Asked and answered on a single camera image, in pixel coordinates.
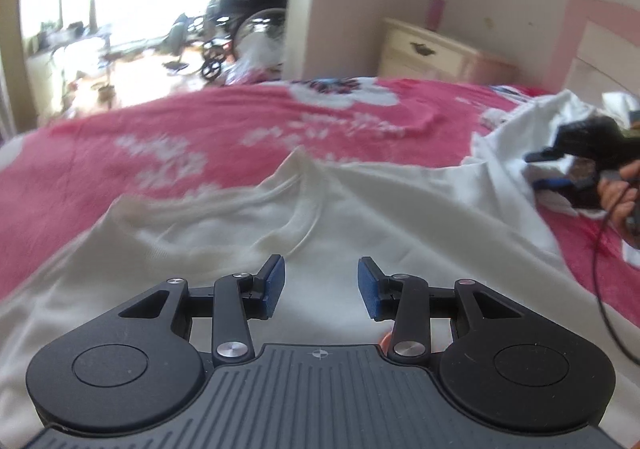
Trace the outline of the person right hand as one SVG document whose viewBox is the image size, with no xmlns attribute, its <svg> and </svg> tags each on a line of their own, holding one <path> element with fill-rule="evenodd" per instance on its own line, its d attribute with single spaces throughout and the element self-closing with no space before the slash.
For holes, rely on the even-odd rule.
<svg viewBox="0 0 640 449">
<path fill-rule="evenodd" d="M 598 183 L 598 195 L 602 209 L 610 215 L 612 227 L 627 244 L 635 249 L 639 247 L 638 235 L 633 235 L 628 226 L 627 218 L 632 214 L 636 201 L 639 199 L 639 188 L 628 180 L 639 177 L 639 161 L 628 163 L 618 170 L 618 180 L 601 177 Z"/>
</svg>

